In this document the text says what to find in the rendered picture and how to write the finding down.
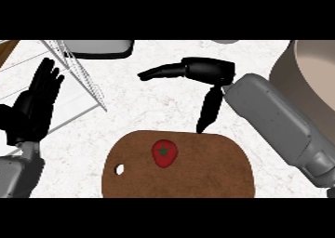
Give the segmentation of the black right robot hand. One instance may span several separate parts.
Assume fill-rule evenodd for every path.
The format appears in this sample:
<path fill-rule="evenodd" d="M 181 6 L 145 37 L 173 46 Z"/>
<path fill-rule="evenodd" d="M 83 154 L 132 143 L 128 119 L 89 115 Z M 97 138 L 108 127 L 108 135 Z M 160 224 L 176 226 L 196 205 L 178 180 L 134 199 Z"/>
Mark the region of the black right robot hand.
<path fill-rule="evenodd" d="M 197 133 L 201 134 L 218 119 L 225 96 L 222 87 L 232 84 L 235 63 L 221 59 L 188 57 L 179 63 L 159 66 L 139 73 L 138 76 L 142 81 L 182 76 L 212 85 L 197 124 Z"/>

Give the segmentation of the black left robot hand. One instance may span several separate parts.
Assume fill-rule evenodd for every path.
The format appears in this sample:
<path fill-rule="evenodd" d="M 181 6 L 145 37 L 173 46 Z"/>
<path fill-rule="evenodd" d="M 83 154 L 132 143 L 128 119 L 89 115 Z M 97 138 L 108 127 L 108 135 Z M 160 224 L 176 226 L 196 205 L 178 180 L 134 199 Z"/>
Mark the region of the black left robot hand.
<path fill-rule="evenodd" d="M 0 104 L 0 130 L 7 131 L 11 146 L 26 141 L 40 142 L 46 137 L 64 80 L 55 60 L 45 58 L 30 89 L 18 96 L 14 106 Z"/>

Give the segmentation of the beige pot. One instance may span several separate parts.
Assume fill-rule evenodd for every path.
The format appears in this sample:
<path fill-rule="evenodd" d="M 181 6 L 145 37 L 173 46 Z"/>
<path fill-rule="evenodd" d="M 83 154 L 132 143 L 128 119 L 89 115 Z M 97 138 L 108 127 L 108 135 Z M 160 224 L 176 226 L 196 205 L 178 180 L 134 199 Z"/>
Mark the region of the beige pot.
<path fill-rule="evenodd" d="M 335 40 L 292 40 L 269 81 L 335 144 Z"/>

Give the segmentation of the red tomato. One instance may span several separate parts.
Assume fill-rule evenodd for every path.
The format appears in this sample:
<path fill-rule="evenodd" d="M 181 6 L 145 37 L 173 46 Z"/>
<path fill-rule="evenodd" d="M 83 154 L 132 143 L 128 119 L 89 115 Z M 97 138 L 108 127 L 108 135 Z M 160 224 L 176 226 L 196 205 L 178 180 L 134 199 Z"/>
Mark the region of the red tomato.
<path fill-rule="evenodd" d="M 169 168 L 179 154 L 175 142 L 169 139 L 160 139 L 153 145 L 151 154 L 156 164 L 162 168 Z"/>

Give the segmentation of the brown wooden cutting board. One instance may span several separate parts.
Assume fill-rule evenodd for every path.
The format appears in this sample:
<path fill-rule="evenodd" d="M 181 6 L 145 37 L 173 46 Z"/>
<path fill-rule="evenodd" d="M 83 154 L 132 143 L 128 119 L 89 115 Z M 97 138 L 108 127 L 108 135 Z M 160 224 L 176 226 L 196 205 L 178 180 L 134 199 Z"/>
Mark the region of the brown wooden cutting board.
<path fill-rule="evenodd" d="M 160 139 L 175 142 L 178 158 L 162 168 L 151 148 Z M 237 197 L 256 195 L 247 154 L 218 134 L 141 130 L 117 141 L 105 164 L 103 194 L 107 198 Z"/>

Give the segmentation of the brown wooden object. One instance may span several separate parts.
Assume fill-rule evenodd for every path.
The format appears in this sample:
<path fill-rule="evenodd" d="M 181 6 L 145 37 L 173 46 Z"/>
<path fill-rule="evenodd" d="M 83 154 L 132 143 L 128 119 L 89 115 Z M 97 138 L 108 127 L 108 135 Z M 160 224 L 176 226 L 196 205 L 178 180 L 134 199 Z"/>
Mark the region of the brown wooden object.
<path fill-rule="evenodd" d="M 18 40 L 0 40 L 0 69 L 18 43 Z"/>

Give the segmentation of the grey tray with black rim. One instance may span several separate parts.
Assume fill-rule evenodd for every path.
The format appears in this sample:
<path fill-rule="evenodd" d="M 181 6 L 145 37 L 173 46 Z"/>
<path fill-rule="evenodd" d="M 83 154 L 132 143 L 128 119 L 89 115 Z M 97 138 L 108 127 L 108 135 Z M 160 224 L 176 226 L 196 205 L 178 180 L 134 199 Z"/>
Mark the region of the grey tray with black rim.
<path fill-rule="evenodd" d="M 117 60 L 132 55 L 134 40 L 66 40 L 69 52 L 83 60 Z"/>

